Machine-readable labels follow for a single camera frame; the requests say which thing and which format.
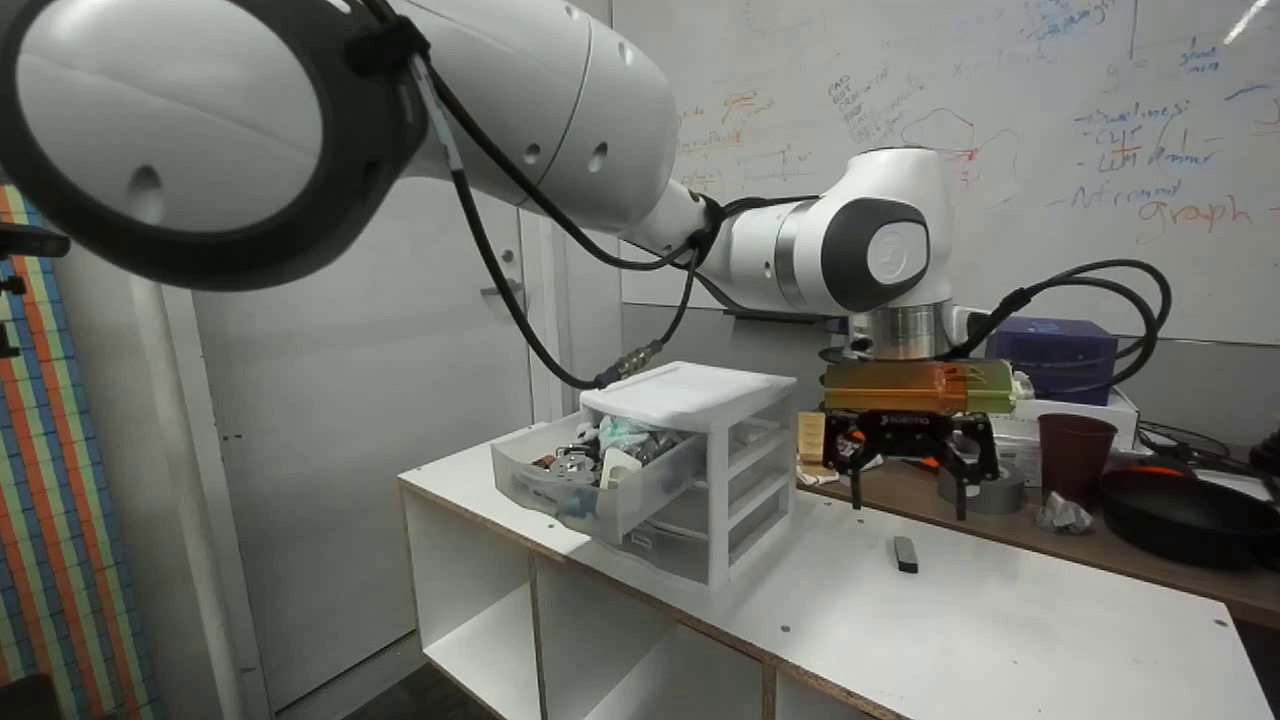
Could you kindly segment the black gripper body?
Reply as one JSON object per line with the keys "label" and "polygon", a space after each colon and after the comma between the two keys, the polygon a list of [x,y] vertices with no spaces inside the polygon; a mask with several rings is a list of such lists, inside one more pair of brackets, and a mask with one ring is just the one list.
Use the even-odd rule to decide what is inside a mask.
{"label": "black gripper body", "polygon": [[830,412],[823,419],[823,460],[835,471],[859,474],[876,457],[929,457],[958,478],[997,474],[997,442],[985,416]]}

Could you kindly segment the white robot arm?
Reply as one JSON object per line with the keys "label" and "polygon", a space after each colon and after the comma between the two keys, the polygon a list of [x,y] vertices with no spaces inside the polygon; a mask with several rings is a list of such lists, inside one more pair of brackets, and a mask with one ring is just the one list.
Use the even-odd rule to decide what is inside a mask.
{"label": "white robot arm", "polygon": [[806,195],[675,178],[675,94],[566,0],[5,0],[5,173],[82,253],[258,291],[335,264],[404,174],[629,241],[769,314],[941,311],[945,157]]}

